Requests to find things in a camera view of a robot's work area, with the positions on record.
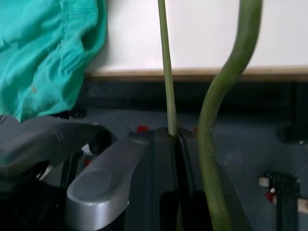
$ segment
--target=curved green stem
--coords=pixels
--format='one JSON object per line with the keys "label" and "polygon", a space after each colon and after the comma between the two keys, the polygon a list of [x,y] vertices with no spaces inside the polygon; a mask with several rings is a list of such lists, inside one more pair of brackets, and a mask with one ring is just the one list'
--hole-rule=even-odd
{"label": "curved green stem", "polygon": [[158,10],[159,10],[159,23],[160,23],[160,37],[162,41],[162,50],[163,50],[166,98],[167,98],[168,132],[172,137],[173,141],[175,141],[178,135],[178,126],[177,126],[177,112],[174,100],[173,77],[172,77],[170,51],[169,51],[165,0],[158,0]]}
{"label": "curved green stem", "polygon": [[259,34],[262,0],[241,0],[238,29],[231,55],[213,79],[203,102],[198,125],[199,162],[206,198],[215,231],[231,230],[217,166],[213,132],[220,104],[238,81],[254,52]]}

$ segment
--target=gray floor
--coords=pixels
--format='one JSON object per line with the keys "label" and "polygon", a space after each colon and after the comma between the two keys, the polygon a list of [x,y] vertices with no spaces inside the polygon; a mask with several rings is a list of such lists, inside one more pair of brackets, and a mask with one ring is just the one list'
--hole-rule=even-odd
{"label": "gray floor", "polygon": [[[192,130],[198,115],[179,114],[179,126]],[[41,117],[22,125],[12,118],[0,124],[0,143],[19,132],[59,119]],[[140,112],[89,108],[87,123],[100,123],[121,139],[138,125],[158,129],[167,126],[163,112]],[[217,122],[218,161],[234,184],[242,206],[255,231],[275,230],[275,206],[269,203],[266,189],[257,185],[257,177],[269,170],[292,173],[301,179],[301,197],[308,197],[307,146],[285,145],[278,137],[288,121],[258,121],[247,118],[219,118]],[[308,216],[300,214],[300,231],[307,230]]]}

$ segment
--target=teal cloth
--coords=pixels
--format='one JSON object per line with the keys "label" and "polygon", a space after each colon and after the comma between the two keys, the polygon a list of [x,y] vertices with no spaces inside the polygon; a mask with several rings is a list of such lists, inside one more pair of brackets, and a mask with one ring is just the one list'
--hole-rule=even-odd
{"label": "teal cloth", "polygon": [[104,0],[0,0],[0,115],[71,109],[106,21]]}

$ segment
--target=green stem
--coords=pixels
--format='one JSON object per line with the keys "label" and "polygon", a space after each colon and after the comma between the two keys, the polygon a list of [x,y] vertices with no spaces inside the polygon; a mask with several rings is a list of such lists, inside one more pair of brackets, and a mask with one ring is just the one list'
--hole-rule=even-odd
{"label": "green stem", "polygon": [[175,141],[178,135],[178,126],[177,126],[177,112],[174,100],[173,77],[172,77],[170,51],[169,51],[165,0],[158,0],[158,10],[159,10],[159,23],[160,23],[160,37],[162,41],[162,50],[163,50],[166,98],[167,98],[168,132],[173,141]]}
{"label": "green stem", "polygon": [[254,52],[259,34],[262,0],[241,0],[238,29],[231,55],[213,79],[203,102],[198,126],[199,162],[215,231],[231,230],[217,166],[213,132],[217,113],[228,90],[238,81]]}

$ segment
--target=wooden trim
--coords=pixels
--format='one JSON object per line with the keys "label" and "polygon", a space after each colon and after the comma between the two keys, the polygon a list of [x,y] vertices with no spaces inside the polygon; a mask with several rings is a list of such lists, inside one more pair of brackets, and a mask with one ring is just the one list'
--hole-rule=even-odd
{"label": "wooden trim", "polygon": [[[174,81],[211,81],[219,72],[213,69],[175,69]],[[86,80],[101,81],[164,81],[163,70],[132,70],[115,72],[86,73]],[[248,68],[242,81],[291,82],[308,81],[308,67],[266,67]]]}

